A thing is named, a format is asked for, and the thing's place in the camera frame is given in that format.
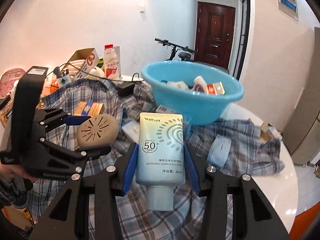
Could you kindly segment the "person's hand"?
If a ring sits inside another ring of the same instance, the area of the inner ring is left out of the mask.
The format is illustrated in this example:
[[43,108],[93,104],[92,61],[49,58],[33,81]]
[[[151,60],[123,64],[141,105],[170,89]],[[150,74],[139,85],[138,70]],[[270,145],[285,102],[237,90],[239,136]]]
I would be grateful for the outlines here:
[[1,178],[5,179],[8,182],[11,182],[15,175],[19,175],[22,178],[29,179],[33,183],[38,180],[38,178],[32,177],[27,174],[24,168],[20,165],[4,165],[0,164],[0,174]]

